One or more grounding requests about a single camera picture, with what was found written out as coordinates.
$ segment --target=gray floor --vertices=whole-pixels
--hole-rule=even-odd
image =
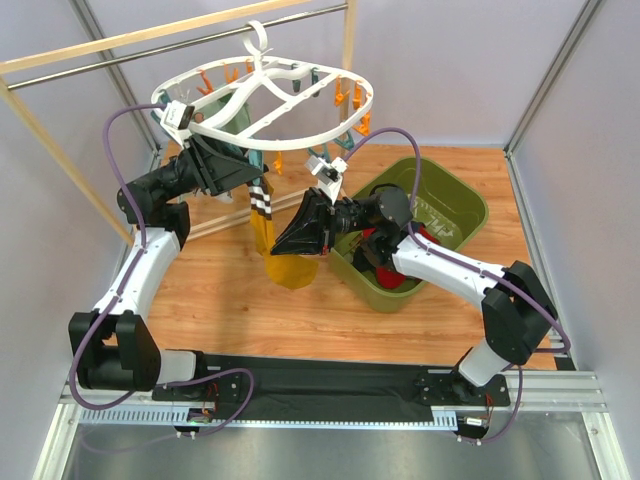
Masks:
[[[495,414],[500,425],[506,418]],[[91,426],[94,448],[137,445],[170,427]],[[66,479],[580,479],[599,478],[582,417],[521,413],[501,441],[472,447],[452,434],[227,428],[196,441],[172,439],[125,454],[76,442]]]

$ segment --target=black and white striped fabric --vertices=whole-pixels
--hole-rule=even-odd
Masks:
[[[248,187],[251,209],[256,210],[267,220],[271,220],[271,195],[264,177],[260,179],[260,185],[248,184]]]

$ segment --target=black fabric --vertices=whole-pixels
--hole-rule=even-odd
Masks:
[[[223,369],[245,367],[253,373],[255,390],[239,417],[243,420],[433,420],[430,407],[420,403],[420,387],[415,385],[424,367],[225,356],[210,356],[208,364],[222,364]],[[214,417],[227,418],[233,413],[248,388],[249,380],[243,375],[238,400],[220,402]]]

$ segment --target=clothespin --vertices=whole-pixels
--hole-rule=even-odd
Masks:
[[[282,152],[276,152],[276,161],[273,162],[273,168],[276,169],[278,175],[282,175]]]
[[[351,150],[355,146],[355,142],[353,141],[353,136],[349,130],[347,130],[346,136],[347,138],[344,140],[340,140],[340,137],[338,137],[333,142],[345,150]]]
[[[358,132],[360,135],[364,135],[365,137],[369,135],[369,124],[371,122],[371,112],[367,112],[362,117],[360,125],[356,125],[353,129]]]
[[[207,72],[205,72],[204,70],[200,70],[200,76],[202,77],[202,81],[204,82],[207,88],[205,90],[204,88],[196,87],[198,91],[202,95],[209,95],[210,93],[213,93],[213,85],[211,85],[211,82],[207,78]]]
[[[224,64],[224,78],[227,80],[227,83],[235,82],[238,79],[238,69],[233,69],[233,75],[229,75],[229,65]]]
[[[336,78],[336,100],[334,102],[336,107],[342,105],[342,103],[349,97],[349,90],[342,93],[340,83],[340,77]]]
[[[362,88],[358,86],[358,82],[360,80],[356,80],[356,83],[353,87],[353,109],[357,110],[362,106]]]
[[[291,64],[291,70],[295,70],[296,68],[298,68],[298,64],[297,63],[292,63]],[[301,80],[293,80],[293,91],[295,93],[300,93],[300,86],[302,85],[302,81]]]
[[[169,97],[169,94],[167,93],[166,90],[162,90],[160,92],[160,97],[158,98],[158,100],[160,100],[160,103],[164,103],[164,104],[169,104],[171,103],[171,97]],[[160,117],[156,114],[156,112],[154,112],[153,110],[151,111],[151,118],[153,118],[153,120],[160,125]]]
[[[318,83],[319,80],[320,80],[320,77],[318,76],[318,69],[316,67],[313,67],[311,69],[311,85],[315,85],[316,83]],[[312,97],[317,97],[318,95],[320,95],[320,90],[314,93]]]
[[[324,158],[327,162],[331,163],[331,156],[329,155],[329,147],[326,143],[322,144],[322,153],[316,152],[313,148],[307,148],[307,152],[309,155],[313,155],[314,157]]]

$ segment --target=metal rod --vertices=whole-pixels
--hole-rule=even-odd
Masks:
[[[87,36],[91,40],[100,40],[105,38],[104,32],[102,31],[102,27],[98,23],[98,19],[87,3],[87,0],[70,0],[71,8],[73,8],[78,20],[82,24]],[[100,57],[102,61],[113,60],[115,55],[111,50],[105,50],[102,52],[98,52],[97,55]],[[116,88],[118,95],[125,105],[137,105],[140,103],[137,99],[129,82],[125,78],[122,73],[122,69],[118,65],[111,65],[107,68],[107,75],[111,79],[111,82]],[[147,117],[142,114],[140,111],[131,112],[131,119],[133,123],[136,125],[138,131],[145,139],[147,144],[152,150],[157,151],[160,148],[160,142],[153,134],[153,130],[151,130],[151,126],[147,121]]]
[[[518,145],[522,141],[525,132],[528,130],[531,121],[540,110],[543,102],[547,98],[547,95],[553,88],[556,83],[556,80],[560,76],[560,74],[564,71],[565,66],[569,62],[569,59],[573,55],[578,43],[584,36],[587,28],[591,24],[591,21],[594,18],[594,15],[598,11],[599,7],[604,3],[604,0],[586,0],[582,10],[578,14],[576,21],[573,23],[571,30],[567,34],[564,39],[560,50],[556,54],[553,62],[549,66],[542,82],[540,82],[540,86],[536,90],[536,93],[533,95],[531,102],[527,106],[524,114],[520,118],[516,129],[514,130],[511,138],[507,142],[507,145],[504,148],[504,151],[507,155],[512,154]]]
[[[320,15],[325,15],[327,13],[340,12],[342,10],[346,10],[348,5],[346,3],[342,3],[340,5],[334,5],[332,7],[321,8],[318,10],[313,10],[311,12],[298,13],[295,15],[289,15],[287,17],[278,18],[277,20],[271,20],[270,22],[265,22],[262,25],[264,27],[275,27],[276,25],[283,25],[285,23],[291,23],[298,20],[304,20],[306,18],[318,17]],[[51,75],[45,75],[42,77],[32,78],[31,80],[25,80],[23,82],[17,82],[11,85],[7,85],[9,90],[18,90],[20,88],[31,87],[33,85],[39,85],[41,83],[50,82],[51,80],[58,80],[60,78],[70,77],[72,75],[78,75],[80,73],[91,72],[93,70],[98,70],[100,68],[111,67],[113,65],[118,65],[120,63],[130,62],[132,60],[138,60],[140,58],[151,57],[153,55],[159,55],[161,53],[172,52],[174,50],[179,50],[181,48],[192,47],[194,45],[200,45],[201,43],[211,42],[212,40],[219,40],[220,38],[231,37],[233,35],[238,35],[240,33],[251,31],[251,27],[240,27],[235,28],[233,30],[227,30],[225,32],[214,33],[213,35],[206,35],[204,37],[194,38],[193,40],[186,40],[184,42],[172,43],[170,45],[165,45],[164,47],[153,48],[151,50],[144,50],[138,53],[132,53],[131,55],[124,55],[122,57],[115,57],[112,60],[105,60],[102,62],[92,63],[91,65],[85,65],[83,67],[72,68],[69,70],[64,70],[62,72],[54,73]]]

